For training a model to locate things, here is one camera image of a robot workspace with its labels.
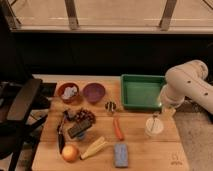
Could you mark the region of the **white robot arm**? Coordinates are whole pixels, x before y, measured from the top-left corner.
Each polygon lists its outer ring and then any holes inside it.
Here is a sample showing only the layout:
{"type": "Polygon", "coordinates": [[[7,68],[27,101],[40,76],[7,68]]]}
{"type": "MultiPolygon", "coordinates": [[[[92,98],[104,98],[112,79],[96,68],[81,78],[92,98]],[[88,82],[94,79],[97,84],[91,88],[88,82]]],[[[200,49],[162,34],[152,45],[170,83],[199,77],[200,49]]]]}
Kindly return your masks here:
{"type": "Polygon", "coordinates": [[[159,101],[166,108],[178,108],[188,97],[213,115],[213,85],[205,81],[207,76],[208,67],[201,60],[168,69],[159,101]]]}

